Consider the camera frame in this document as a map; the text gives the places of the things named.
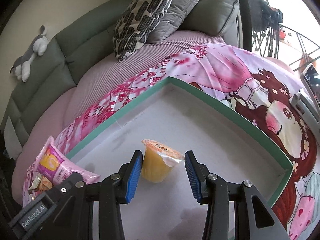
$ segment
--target green headboard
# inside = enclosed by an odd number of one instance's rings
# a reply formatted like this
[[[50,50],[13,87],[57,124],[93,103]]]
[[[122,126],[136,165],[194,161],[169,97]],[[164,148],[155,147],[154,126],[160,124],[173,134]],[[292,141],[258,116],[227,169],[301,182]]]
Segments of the green headboard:
[[[110,0],[59,32],[46,52],[31,64],[27,82],[17,84],[9,99],[0,131],[8,116],[21,145],[48,107],[75,87],[96,63],[113,52],[112,33],[132,0]]]

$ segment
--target blanket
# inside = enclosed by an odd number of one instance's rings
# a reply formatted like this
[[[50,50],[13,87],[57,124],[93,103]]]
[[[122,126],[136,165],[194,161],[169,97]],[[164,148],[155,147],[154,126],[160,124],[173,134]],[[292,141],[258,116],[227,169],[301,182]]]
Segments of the blanket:
[[[318,223],[320,164],[314,135],[289,103],[302,83],[273,62],[222,44],[203,44],[169,56],[107,93],[55,140],[67,154],[117,110],[172,76],[218,99],[268,135],[293,163],[273,211],[291,240],[307,239]]]

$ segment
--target cardboard tray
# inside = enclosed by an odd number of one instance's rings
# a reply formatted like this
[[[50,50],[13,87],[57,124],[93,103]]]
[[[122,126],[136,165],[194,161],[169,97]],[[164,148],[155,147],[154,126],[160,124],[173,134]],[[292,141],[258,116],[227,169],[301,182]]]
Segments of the cardboard tray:
[[[118,110],[82,140],[67,157],[101,180],[129,162],[142,139],[185,153],[226,181],[251,180],[272,206],[288,183],[293,165],[259,128],[215,98],[168,77]],[[184,163],[161,183],[140,177],[135,197],[121,205],[127,239],[201,239],[207,205],[193,198]],[[98,220],[94,216],[94,239]],[[229,230],[234,228],[230,203]]]

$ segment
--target purple label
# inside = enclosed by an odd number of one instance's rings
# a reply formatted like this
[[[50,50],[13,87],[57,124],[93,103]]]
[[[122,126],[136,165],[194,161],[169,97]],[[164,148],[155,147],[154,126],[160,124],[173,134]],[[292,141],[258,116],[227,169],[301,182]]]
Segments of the purple label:
[[[48,180],[53,181],[53,177],[63,161],[64,159],[49,145],[39,162],[38,171]]]

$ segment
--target jelly cup lid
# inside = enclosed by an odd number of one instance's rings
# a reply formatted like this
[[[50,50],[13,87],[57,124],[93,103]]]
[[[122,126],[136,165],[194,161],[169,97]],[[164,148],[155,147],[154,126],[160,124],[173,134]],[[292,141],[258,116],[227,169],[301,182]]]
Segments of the jelly cup lid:
[[[158,153],[165,154],[168,157],[171,157],[177,160],[184,160],[184,156],[180,152],[168,147],[163,143],[159,143],[157,141],[148,140],[148,139],[142,140],[142,143],[145,146],[150,147],[152,150]]]

